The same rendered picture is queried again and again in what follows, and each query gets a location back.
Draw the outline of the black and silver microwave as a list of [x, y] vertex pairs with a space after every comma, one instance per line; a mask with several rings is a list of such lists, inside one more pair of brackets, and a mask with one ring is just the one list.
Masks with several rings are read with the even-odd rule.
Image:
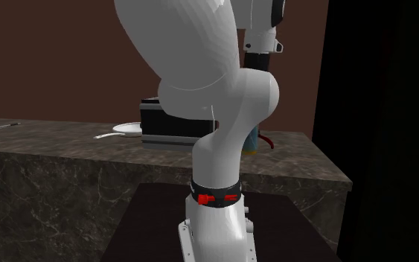
[[188, 120], [168, 115], [159, 99], [142, 99], [141, 141], [145, 149], [191, 152], [195, 143], [218, 127], [217, 121]]

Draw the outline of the white spoon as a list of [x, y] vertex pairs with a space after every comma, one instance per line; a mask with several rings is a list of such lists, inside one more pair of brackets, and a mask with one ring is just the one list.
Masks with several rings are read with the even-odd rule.
[[102, 134], [102, 135], [96, 135], [93, 137], [93, 139], [101, 139], [101, 138], [106, 138], [106, 137], [110, 137], [110, 136], [124, 136], [126, 135], [125, 133], [122, 132], [111, 132], [111, 133], [106, 133], [106, 134]]

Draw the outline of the dark robot stand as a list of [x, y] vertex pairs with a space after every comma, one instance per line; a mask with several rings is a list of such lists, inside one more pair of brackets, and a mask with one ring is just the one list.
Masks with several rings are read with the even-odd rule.
[[[183, 262], [187, 185], [141, 183], [100, 262]], [[287, 196], [246, 192], [257, 262], [341, 262]]]

